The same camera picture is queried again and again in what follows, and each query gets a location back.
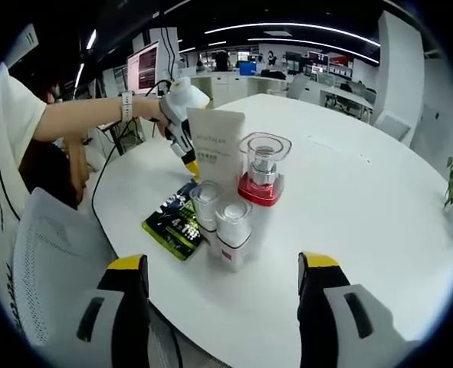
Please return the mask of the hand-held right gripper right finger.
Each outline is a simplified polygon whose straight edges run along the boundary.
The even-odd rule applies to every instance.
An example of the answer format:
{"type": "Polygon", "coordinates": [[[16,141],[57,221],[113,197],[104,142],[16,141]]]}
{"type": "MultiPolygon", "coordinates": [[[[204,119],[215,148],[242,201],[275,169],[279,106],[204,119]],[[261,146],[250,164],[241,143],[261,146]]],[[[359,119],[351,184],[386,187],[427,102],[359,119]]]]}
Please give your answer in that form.
{"type": "Polygon", "coordinates": [[[396,367],[418,345],[393,325],[392,312],[351,284],[327,255],[298,255],[297,320],[302,367],[396,367]]]}

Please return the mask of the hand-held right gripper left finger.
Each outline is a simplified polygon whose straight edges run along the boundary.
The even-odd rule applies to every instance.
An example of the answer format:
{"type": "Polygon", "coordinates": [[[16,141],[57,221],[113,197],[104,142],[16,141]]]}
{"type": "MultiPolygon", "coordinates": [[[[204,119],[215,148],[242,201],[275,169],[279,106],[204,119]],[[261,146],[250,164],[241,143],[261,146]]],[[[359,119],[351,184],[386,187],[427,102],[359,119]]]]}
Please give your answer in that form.
{"type": "Polygon", "coordinates": [[[148,367],[149,282],[145,255],[110,263],[82,292],[53,339],[56,367],[148,367]]]}

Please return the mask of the person's left hand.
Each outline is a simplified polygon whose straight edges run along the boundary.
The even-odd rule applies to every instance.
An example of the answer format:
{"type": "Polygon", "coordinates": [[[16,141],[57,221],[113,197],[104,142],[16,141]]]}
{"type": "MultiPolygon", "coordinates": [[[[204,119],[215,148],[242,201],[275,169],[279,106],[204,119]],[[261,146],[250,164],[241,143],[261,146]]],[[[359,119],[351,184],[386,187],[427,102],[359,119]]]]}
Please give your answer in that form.
{"type": "Polygon", "coordinates": [[[160,125],[167,127],[169,125],[167,117],[162,112],[159,100],[148,97],[133,98],[133,114],[136,117],[142,117],[145,120],[156,120],[160,125]]]}

